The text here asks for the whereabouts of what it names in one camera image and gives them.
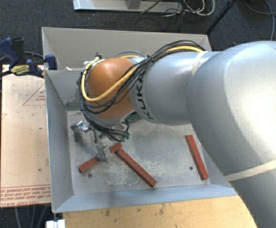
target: gray box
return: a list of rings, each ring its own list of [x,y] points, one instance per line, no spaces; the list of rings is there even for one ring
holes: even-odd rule
[[[54,54],[57,71],[46,71],[48,146],[52,211],[56,213],[236,195],[203,150],[192,126],[155,125],[139,120],[130,126],[129,153],[156,180],[150,188],[116,155],[84,173],[78,167],[97,152],[91,132],[75,142],[70,125],[85,121],[79,106],[77,80],[83,62],[96,52],[104,58],[125,50],[146,55],[179,39],[190,39],[210,51],[205,35],[146,33],[88,29],[43,28],[44,55]],[[201,180],[185,142],[192,134],[209,173]],[[105,144],[115,142],[106,140]]]

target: yellow cable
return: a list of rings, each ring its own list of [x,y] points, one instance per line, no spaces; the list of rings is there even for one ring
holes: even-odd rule
[[[128,55],[128,56],[123,56],[121,58],[132,58],[132,57],[138,57],[138,56],[136,56],[136,55]]]
[[[119,79],[113,86],[111,86],[107,91],[105,91],[103,94],[101,94],[100,96],[98,96],[96,98],[89,98],[86,95],[85,87],[84,87],[84,81],[85,81],[86,75],[83,74],[82,81],[81,81],[81,88],[82,88],[82,95],[83,95],[84,99],[89,102],[96,102],[96,101],[102,100],[103,98],[108,96],[112,91],[114,91],[119,85],[123,84],[130,77],[130,75],[133,74],[135,69],[136,69],[135,67],[132,68],[126,75],[124,75],[121,79]]]
[[[178,47],[173,47],[173,48],[170,48],[168,50],[166,50],[165,52],[167,51],[173,51],[173,50],[190,50],[190,51],[196,51],[196,52],[201,52],[203,50],[197,48],[197,47],[193,47],[193,46],[178,46]]]
[[[168,50],[166,50],[165,52],[168,51],[173,51],[173,50],[189,50],[189,51],[195,51],[195,52],[201,52],[203,51],[202,49],[199,49],[197,47],[194,46],[178,46],[178,47],[173,47],[170,48]],[[137,57],[137,56],[123,56],[123,58],[127,58],[127,57]],[[82,90],[82,95],[84,97],[85,100],[89,101],[89,102],[96,102],[96,101],[100,101],[103,98],[105,98],[106,96],[108,96],[113,90],[115,90],[119,85],[123,84],[134,72],[135,67],[132,68],[126,75],[124,75],[121,79],[119,79],[113,86],[111,86],[107,91],[105,91],[103,94],[101,94],[100,96],[96,97],[96,98],[89,98],[86,95],[85,92],[85,77],[86,77],[86,72],[87,69],[94,63],[94,61],[90,62],[89,64],[87,64],[87,66],[84,69],[84,73],[82,75],[82,79],[81,79],[81,90]]]

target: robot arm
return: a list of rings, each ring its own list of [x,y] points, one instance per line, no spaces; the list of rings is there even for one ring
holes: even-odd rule
[[[89,120],[109,129],[136,111],[155,124],[192,124],[256,224],[276,227],[276,42],[222,52],[177,50],[160,58],[115,58],[85,68],[83,85],[91,98],[133,72],[98,102],[84,101],[94,111],[87,114]],[[146,70],[140,70],[141,64]]]

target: metal base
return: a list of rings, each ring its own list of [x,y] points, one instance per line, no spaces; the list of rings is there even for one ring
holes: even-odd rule
[[[138,9],[128,9],[126,0],[74,0],[74,10],[105,10],[105,11],[127,11],[143,12],[152,6],[154,1],[141,1]],[[154,8],[149,10],[153,13],[175,12],[174,9],[181,10],[181,5],[177,2],[159,2]]]

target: metal stand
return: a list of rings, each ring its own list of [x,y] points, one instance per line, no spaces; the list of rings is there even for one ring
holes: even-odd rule
[[[74,10],[106,10],[143,12],[157,0],[74,0]],[[167,10],[179,9],[177,2],[159,2],[149,12],[164,13]]]

